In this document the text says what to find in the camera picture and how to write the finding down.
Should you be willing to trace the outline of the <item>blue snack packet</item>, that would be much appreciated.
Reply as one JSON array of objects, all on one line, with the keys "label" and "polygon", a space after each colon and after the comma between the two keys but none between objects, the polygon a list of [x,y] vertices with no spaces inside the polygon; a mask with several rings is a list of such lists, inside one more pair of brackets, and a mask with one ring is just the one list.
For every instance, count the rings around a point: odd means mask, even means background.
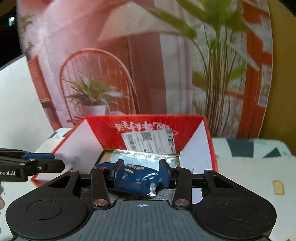
[{"label": "blue snack packet", "polygon": [[160,180],[155,169],[136,164],[126,164],[122,159],[115,163],[105,162],[96,165],[93,171],[103,174],[106,188],[117,192],[142,197],[156,197]]}]

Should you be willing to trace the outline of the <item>printed living room backdrop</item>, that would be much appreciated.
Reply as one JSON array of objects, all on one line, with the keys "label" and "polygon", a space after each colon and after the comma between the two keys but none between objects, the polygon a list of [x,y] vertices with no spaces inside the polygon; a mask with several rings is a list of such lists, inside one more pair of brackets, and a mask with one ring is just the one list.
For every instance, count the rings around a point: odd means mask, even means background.
[{"label": "printed living room backdrop", "polygon": [[193,114],[256,138],[273,71],[267,1],[17,1],[53,129],[86,115]]}]

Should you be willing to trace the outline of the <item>white marble board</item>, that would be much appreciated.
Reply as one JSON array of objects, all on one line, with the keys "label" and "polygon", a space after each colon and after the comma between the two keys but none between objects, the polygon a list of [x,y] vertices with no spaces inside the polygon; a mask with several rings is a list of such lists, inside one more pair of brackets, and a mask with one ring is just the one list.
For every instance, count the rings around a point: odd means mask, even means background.
[{"label": "white marble board", "polygon": [[27,58],[1,68],[1,147],[36,151],[53,133],[38,98]]}]

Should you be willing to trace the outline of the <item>cartoon print table cloth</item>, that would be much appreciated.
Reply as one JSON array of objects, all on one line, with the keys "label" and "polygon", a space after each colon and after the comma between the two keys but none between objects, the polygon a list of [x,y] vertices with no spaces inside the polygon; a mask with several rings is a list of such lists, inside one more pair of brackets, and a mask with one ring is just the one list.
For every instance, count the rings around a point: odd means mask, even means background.
[{"label": "cartoon print table cloth", "polygon": [[[263,139],[226,139],[206,138],[206,131],[194,130],[189,134],[189,141],[181,146],[180,165],[197,171],[204,171],[206,167],[217,164],[220,174],[230,178],[238,184],[250,189],[258,195],[269,200],[277,212],[276,224],[271,232],[271,240],[295,240],[295,156],[293,156],[285,143],[277,140]],[[103,147],[97,137],[86,125],[73,131],[60,141],[46,141],[37,151],[53,151],[57,156],[66,158],[66,169],[70,166],[70,158],[74,158],[70,151],[74,151],[78,160],[86,155],[88,167],[94,163],[103,152]],[[212,144],[214,160],[210,161],[210,145]],[[120,147],[105,147],[105,149],[124,149]],[[32,181],[21,183],[3,183],[5,206],[1,211],[1,240],[11,240],[12,234],[5,221],[5,211],[9,204],[18,197],[36,188]]]}]

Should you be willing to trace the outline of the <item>silver foil packet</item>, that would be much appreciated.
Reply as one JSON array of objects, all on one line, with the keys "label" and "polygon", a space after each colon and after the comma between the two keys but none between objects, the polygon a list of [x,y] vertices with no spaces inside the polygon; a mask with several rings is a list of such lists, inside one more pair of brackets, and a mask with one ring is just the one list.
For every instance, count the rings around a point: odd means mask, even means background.
[{"label": "silver foil packet", "polygon": [[157,171],[161,159],[165,159],[171,168],[179,166],[180,163],[180,155],[162,155],[115,149],[108,161],[115,163],[118,159],[122,159],[129,166],[140,165]]}]

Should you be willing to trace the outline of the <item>red strawberry cardboard box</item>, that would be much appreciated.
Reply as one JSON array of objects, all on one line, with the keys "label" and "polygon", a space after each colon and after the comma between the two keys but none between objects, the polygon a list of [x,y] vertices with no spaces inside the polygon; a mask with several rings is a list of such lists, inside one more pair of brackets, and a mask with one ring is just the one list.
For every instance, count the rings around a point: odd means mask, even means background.
[{"label": "red strawberry cardboard box", "polygon": [[195,174],[218,170],[207,120],[198,115],[87,116],[64,137],[58,133],[37,151],[52,153],[66,170],[89,173],[103,151],[115,149],[177,154],[179,166]]}]

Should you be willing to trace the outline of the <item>yellow wooden board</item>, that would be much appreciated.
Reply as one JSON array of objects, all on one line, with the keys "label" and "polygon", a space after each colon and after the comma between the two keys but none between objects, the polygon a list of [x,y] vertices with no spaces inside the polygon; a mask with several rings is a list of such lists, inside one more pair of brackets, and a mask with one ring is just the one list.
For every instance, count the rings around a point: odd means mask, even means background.
[{"label": "yellow wooden board", "polygon": [[285,142],[295,154],[295,16],[268,1],[273,31],[273,78],[261,138]]}]

